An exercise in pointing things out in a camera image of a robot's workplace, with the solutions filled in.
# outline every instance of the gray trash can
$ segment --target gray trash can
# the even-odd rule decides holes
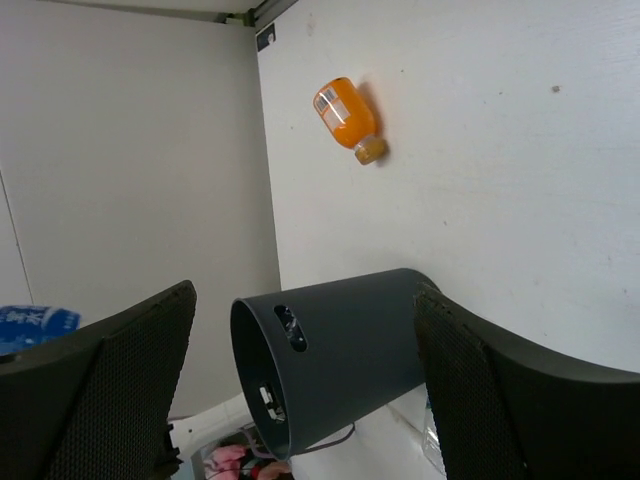
[[[303,453],[424,382],[413,306],[425,283],[398,269],[233,303],[236,367],[273,455]]]

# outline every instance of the white desk surface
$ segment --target white desk surface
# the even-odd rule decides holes
[[[640,371],[636,0],[300,0],[275,24],[259,63],[283,288],[413,267],[533,341]],[[384,163],[360,166],[311,106],[343,75],[375,99]],[[296,464],[430,478],[387,411],[359,431]]]

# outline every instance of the bottle cap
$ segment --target bottle cap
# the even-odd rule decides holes
[[[362,165],[377,160],[387,151],[387,142],[375,135],[369,135],[355,147],[356,158]]]

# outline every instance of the blue plastic bag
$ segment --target blue plastic bag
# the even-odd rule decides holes
[[[62,308],[0,307],[0,355],[19,352],[71,333],[80,315]]]

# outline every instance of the clear plastic bottle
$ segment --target clear plastic bottle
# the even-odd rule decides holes
[[[380,138],[373,112],[351,80],[336,78],[316,93],[313,106],[333,138],[343,147],[355,150],[356,158],[367,165],[387,151]]]
[[[424,434],[422,437],[422,452],[427,460],[440,472],[443,477],[446,476],[444,469],[444,460],[440,450],[440,440],[438,440],[438,431],[436,423],[433,419],[433,411],[431,404],[427,400],[427,408],[424,412]]]

